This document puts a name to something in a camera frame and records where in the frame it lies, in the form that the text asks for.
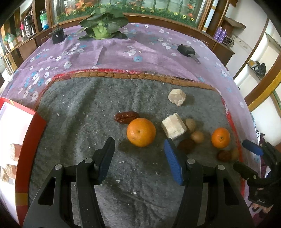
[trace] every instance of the large orange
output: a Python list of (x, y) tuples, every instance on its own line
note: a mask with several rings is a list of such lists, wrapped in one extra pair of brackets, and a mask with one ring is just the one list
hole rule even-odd
[(145, 118), (137, 118), (129, 123), (127, 137), (137, 147), (145, 147), (153, 142), (156, 129), (153, 123)]
[(222, 149), (230, 143), (230, 133), (224, 127), (217, 128), (212, 134), (212, 144), (214, 147)]

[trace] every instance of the floral tablecloth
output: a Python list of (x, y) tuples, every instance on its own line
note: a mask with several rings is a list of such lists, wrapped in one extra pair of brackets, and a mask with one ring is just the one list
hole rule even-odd
[[(119, 71), (149, 72), (182, 77), (209, 84), (219, 91), (226, 103), (226, 111), (242, 142), (257, 142), (256, 132), (247, 105), (223, 64), (200, 40), (179, 32), (147, 24), (129, 23), (120, 29), (128, 39), (79, 41), (84, 35), (75, 33), (80, 26), (64, 30), (68, 37), (53, 45), (48, 39), (38, 47), (14, 73), (3, 96), (34, 108), (39, 93), (61, 73), (85, 69), (118, 69)], [(180, 44), (190, 45), (194, 57), (177, 51)], [(244, 151), (243, 161), (260, 171), (259, 158)]]

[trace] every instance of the red box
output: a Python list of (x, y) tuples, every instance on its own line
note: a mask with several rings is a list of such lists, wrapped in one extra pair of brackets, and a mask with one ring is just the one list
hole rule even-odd
[(28, 190), (33, 159), (46, 121), (39, 114), (7, 98), (0, 98), (0, 160), (9, 161), (5, 149), (12, 143), (22, 145), (13, 183), (0, 180), (1, 200), (13, 218), (22, 226), (28, 211)]

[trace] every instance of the metal screw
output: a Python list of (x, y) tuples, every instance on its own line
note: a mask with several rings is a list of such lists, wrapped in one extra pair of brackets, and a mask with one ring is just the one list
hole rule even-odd
[(195, 160), (192, 159), (192, 158), (189, 158), (189, 159), (187, 160), (187, 162), (188, 162), (188, 164), (194, 164), (194, 163), (195, 163)]
[(218, 165), (217, 168), (218, 168), (219, 170), (224, 170), (224, 169), (225, 169), (225, 167), (224, 167), (223, 165)]
[(55, 170), (59, 170), (59, 169), (61, 169), (62, 168), (62, 165), (61, 164), (57, 164), (56, 166), (55, 166)]
[(85, 163), (88, 163), (88, 164), (91, 163), (92, 161), (93, 161), (92, 158), (86, 158), (86, 159), (85, 159)]

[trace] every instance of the gray cloth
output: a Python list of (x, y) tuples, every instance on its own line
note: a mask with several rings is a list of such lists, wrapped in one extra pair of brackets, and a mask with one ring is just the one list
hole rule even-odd
[[(187, 95), (180, 107), (167, 98), (173, 88), (180, 88)], [(151, 145), (144, 148), (132, 145), (126, 138), (127, 125), (114, 121), (116, 113), (129, 110), (154, 123), (157, 132)], [(47, 127), (32, 168), (29, 202), (56, 164), (78, 164), (102, 148), (108, 137), (113, 137), (116, 149), (106, 180), (101, 186), (95, 186), (106, 226), (171, 227), (184, 187), (172, 178), (163, 152), (166, 135), (161, 122), (174, 112), (183, 120), (193, 118), (197, 129), (205, 134), (205, 142), (198, 145), (189, 157), (202, 165), (215, 167), (220, 164), (210, 134), (218, 127), (232, 131), (221, 97), (214, 91), (151, 80), (104, 77), (72, 78), (54, 83), (42, 97), (38, 108), (38, 113), (47, 121)], [(188, 134), (175, 140), (175, 144), (186, 136)], [(233, 146), (232, 136), (229, 148)], [(239, 187), (239, 175), (232, 169), (232, 164), (224, 163), (224, 166)], [(80, 224), (74, 185), (74, 219), (76, 224)], [(206, 200), (204, 197), (202, 204), (206, 204)], [(201, 215), (199, 223), (203, 221), (204, 215)]]

